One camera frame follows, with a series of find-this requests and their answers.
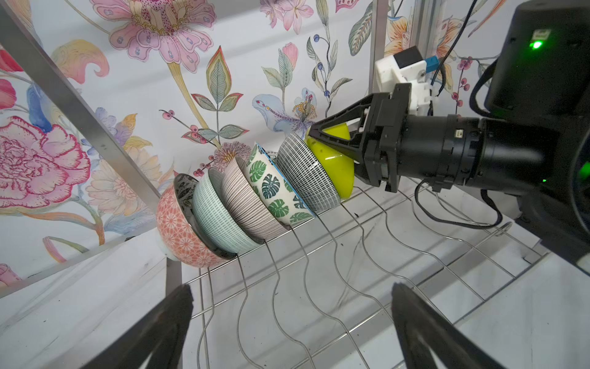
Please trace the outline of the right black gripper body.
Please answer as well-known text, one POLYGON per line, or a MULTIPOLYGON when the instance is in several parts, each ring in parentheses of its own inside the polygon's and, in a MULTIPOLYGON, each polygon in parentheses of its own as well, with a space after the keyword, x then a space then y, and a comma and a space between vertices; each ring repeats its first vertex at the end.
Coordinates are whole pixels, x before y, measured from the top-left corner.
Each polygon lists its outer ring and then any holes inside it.
POLYGON ((361 178, 396 192, 400 177, 416 178, 435 190, 454 185, 483 188, 479 166, 484 123, 458 115, 409 113, 411 87, 371 96, 362 134, 361 178))

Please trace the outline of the lime green plastic bowl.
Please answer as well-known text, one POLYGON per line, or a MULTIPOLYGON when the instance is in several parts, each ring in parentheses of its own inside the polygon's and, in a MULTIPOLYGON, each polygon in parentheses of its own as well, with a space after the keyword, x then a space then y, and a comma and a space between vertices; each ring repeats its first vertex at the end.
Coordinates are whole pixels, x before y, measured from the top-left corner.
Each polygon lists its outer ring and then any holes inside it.
POLYGON ((316 138, 311 138, 310 133, 307 133, 305 143, 315 157, 310 167, 315 169, 321 166, 332 181, 340 199, 350 198, 354 185, 353 160, 320 143, 316 138))

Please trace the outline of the green leaf pattern bowl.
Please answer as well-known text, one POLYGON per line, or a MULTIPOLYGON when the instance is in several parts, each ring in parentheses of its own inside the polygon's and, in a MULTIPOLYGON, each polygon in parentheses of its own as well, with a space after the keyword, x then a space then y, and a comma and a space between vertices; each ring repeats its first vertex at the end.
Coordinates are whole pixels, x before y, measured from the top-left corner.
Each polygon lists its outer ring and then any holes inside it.
POLYGON ((258 143, 252 148, 245 175, 254 192, 279 223, 295 226, 315 216, 258 143))

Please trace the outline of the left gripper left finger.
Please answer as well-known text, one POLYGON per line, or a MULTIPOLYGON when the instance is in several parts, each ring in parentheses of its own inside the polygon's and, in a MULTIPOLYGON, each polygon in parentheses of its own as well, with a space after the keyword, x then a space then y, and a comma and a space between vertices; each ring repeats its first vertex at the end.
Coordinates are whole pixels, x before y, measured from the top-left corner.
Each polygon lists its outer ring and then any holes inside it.
POLYGON ((85 368, 178 368, 193 312, 191 287, 173 290, 85 368))

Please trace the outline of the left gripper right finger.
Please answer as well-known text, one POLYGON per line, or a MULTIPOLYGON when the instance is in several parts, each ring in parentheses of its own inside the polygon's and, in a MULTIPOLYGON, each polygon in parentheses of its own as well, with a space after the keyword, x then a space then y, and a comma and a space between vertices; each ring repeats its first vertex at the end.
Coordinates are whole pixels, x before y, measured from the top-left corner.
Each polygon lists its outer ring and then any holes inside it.
POLYGON ((392 289, 392 318, 407 368, 501 368, 405 284, 392 289))

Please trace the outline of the pink striped ceramic bowl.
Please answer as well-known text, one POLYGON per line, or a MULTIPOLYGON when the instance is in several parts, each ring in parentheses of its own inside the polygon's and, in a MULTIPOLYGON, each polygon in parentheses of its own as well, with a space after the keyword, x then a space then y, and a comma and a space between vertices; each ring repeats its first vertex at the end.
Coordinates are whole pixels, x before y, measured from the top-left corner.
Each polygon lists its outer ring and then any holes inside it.
POLYGON ((255 241, 270 241, 287 228, 270 213, 243 172, 246 161, 234 158, 224 170, 224 204, 236 223, 255 241))

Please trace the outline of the dark blue floral bowl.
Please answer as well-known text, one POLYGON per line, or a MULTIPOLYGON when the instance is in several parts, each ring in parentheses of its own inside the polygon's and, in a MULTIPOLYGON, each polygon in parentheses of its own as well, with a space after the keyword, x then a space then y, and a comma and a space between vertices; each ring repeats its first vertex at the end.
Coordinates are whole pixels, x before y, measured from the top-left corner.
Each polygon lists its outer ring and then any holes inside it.
POLYGON ((312 212, 322 213, 340 204, 329 175, 299 135, 290 134, 284 139, 277 164, 312 212))

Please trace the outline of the two-tier steel dish rack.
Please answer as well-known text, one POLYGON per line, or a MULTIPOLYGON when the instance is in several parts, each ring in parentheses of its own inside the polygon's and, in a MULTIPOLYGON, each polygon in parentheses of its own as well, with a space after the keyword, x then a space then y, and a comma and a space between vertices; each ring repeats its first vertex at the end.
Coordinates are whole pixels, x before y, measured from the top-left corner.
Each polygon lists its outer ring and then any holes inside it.
MULTIPOLYGON (((367 94, 369 1, 12 1, 10 8, 163 192, 277 150, 367 94)), ((386 310, 407 283, 510 368, 589 366, 589 279, 542 249, 496 195, 502 230, 472 191, 353 196, 211 269, 183 265, 195 319, 185 368, 393 368, 386 310)), ((155 214, 1 52, 1 366, 77 368, 164 299, 155 214)))

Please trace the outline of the pale green ceramic bowl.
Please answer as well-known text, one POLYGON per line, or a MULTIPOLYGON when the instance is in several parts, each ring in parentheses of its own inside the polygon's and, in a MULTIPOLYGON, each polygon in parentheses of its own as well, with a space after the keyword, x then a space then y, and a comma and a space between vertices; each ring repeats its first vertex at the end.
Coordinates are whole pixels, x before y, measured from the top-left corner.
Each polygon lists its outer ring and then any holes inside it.
POLYGON ((216 169, 207 174, 195 186, 193 214, 205 234, 219 248, 232 254, 243 254, 261 243, 251 238, 226 209, 222 196, 224 175, 216 169))

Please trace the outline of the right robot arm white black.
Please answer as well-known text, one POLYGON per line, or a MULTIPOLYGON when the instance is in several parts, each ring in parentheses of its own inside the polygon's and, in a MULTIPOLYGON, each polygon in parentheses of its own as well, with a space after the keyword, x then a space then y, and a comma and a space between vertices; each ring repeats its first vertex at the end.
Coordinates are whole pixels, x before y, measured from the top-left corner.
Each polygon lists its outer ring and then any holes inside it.
POLYGON ((427 75, 443 67, 404 46, 375 62, 378 92, 310 127, 356 177, 396 192, 403 176, 515 196, 519 224, 589 270, 589 4, 528 1, 481 73, 473 117, 436 116, 427 75))

